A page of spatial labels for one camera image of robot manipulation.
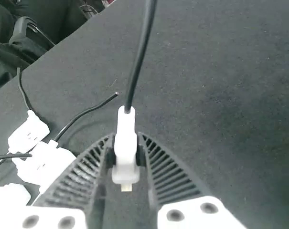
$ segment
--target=mounting hole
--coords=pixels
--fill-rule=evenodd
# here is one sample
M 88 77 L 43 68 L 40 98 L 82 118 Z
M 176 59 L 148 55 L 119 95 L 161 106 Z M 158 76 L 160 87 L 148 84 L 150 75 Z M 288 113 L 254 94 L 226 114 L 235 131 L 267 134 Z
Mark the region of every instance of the mounting hole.
M 219 211 L 216 205 L 212 203 L 204 203 L 201 205 L 201 210 L 206 214 L 214 214 Z
M 26 229 L 33 228 L 36 226 L 38 221 L 39 221 L 39 216 L 37 215 L 29 216 L 23 221 L 22 227 Z
M 184 220 L 184 214 L 179 210 L 170 210 L 167 213 L 167 219 L 171 222 L 180 222 Z
M 62 218 L 58 223 L 59 229 L 72 229 L 75 225 L 75 219 L 72 216 Z

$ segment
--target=white plug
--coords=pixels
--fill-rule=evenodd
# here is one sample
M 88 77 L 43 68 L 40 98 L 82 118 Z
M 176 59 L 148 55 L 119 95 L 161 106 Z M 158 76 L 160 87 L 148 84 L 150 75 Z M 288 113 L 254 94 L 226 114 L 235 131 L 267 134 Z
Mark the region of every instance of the white plug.
M 28 110 L 28 119 L 19 126 L 9 137 L 9 152 L 27 153 L 43 140 L 50 129 L 39 117 L 31 110 Z
M 25 182 L 39 185 L 40 194 L 75 160 L 69 150 L 57 146 L 58 143 L 53 140 L 48 144 L 39 142 L 30 152 L 32 157 L 25 161 L 20 158 L 11 159 L 17 167 L 17 175 Z
M 0 213 L 14 206 L 25 206 L 30 199 L 31 195 L 23 185 L 14 183 L 4 185 L 0 187 Z
M 124 112 L 124 106 L 118 110 L 118 127 L 115 137 L 116 165 L 112 168 L 112 180 L 121 185 L 121 191 L 132 191 L 132 184 L 140 178 L 140 169 L 136 163 L 137 135 L 135 133 L 136 111 Z

